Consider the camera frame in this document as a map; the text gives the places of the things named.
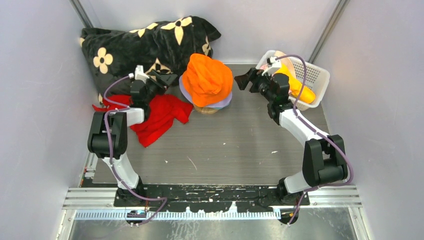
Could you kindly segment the lavender bucket hat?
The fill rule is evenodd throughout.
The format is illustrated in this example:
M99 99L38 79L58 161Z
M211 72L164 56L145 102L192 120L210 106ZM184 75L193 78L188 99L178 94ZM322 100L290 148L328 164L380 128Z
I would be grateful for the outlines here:
M183 76L181 75L180 77L179 77L179 79L178 79L178 81L179 81L179 89L180 89L180 91L181 91L181 93L182 93L182 95L194 106L194 107L198 107L198 108L202 108L202 106L199 106L199 105L196 105L194 102L193 102L193 99L192 99L192 96L187 92L187 90L186 90L186 88L184 87L184 83L183 83ZM231 102L231 100L232 100L232 98L233 98L233 92L231 91L230 93L229 93L229 95L226 97L226 98L224 98L223 100L221 100L221 101L218 101L218 102L215 102L215 103L211 103L211 104L208 104L208 105L205 105L205 106L203 106L203 108L212 108L212 109L215 109L215 110L220 110L220 109L222 109L222 108L225 108L225 107L227 107L229 104L230 104L230 102Z

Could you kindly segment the orange bucket hat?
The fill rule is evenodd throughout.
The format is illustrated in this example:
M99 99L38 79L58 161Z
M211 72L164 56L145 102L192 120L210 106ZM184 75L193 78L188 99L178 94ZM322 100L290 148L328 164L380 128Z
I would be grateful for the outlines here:
M193 102L206 106L225 99L233 91L233 74L221 61L193 53L182 74L182 82Z

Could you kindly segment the wooden hat stand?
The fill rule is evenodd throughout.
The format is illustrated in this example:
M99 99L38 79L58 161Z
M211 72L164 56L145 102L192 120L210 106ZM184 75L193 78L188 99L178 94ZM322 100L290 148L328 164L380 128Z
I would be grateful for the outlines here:
M193 105L193 108L200 114L203 115L211 115L216 113L219 109L213 108L213 107L199 107L196 105Z

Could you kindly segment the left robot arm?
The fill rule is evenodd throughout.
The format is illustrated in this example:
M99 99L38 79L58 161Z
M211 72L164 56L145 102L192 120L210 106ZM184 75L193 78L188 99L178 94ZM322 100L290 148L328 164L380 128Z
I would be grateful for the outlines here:
M100 158L117 182L116 206L135 206L150 201L141 177L133 169L127 155L128 127L142 124L151 115L150 103L154 97L163 95L177 79L173 73L159 73L155 70L145 74L140 69L116 80L104 92L103 100L113 103L107 97L112 87L125 80L134 80L131 88L132 102L118 102L119 108L95 112L88 134L87 148Z

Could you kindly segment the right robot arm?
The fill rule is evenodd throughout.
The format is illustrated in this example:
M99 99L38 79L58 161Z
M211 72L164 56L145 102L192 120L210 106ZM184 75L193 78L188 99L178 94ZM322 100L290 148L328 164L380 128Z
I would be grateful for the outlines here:
M256 68L234 77L242 91L252 84L249 92L265 97L270 118L304 147L301 171L278 182L276 196L279 200L295 197L314 187L334 184L349 175L343 139L317 129L303 117L289 99L289 79L284 73L269 75Z

